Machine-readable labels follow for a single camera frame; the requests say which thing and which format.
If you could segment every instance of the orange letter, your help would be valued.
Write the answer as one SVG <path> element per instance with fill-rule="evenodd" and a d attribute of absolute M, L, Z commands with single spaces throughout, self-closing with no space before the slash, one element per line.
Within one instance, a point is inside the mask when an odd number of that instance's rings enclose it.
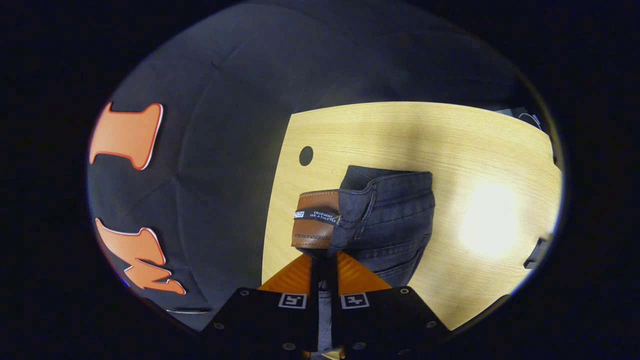
<path fill-rule="evenodd" d="M 107 104 L 95 126 L 89 163 L 98 154 L 110 154 L 127 158 L 134 168 L 142 170 L 151 160 L 163 107 L 151 104 L 141 113 L 120 113 L 111 111 L 112 104 Z"/>
<path fill-rule="evenodd" d="M 98 219 L 95 219 L 95 224 L 107 249 L 131 265 L 124 270 L 124 273 L 135 285 L 141 289 L 173 291 L 180 295 L 187 293 L 176 280 L 156 282 L 171 276 L 169 270 L 140 261 L 141 259 L 153 261 L 158 265 L 164 265 L 166 262 L 156 234 L 151 229 L 143 227 L 137 234 L 125 234 L 107 229 Z"/>

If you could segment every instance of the table surface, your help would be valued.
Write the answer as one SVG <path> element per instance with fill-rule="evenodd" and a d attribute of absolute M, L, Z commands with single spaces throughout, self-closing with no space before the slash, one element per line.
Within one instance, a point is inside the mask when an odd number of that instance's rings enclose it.
<path fill-rule="evenodd" d="M 313 160 L 302 166 L 302 148 Z M 550 238 L 562 173 L 549 137 L 488 110 L 432 102 L 373 102 L 291 116 L 264 239 L 262 282 L 300 255 L 291 247 L 300 193 L 336 189 L 348 165 L 430 171 L 433 233 L 409 282 L 449 329 L 529 274 L 524 261 Z"/>

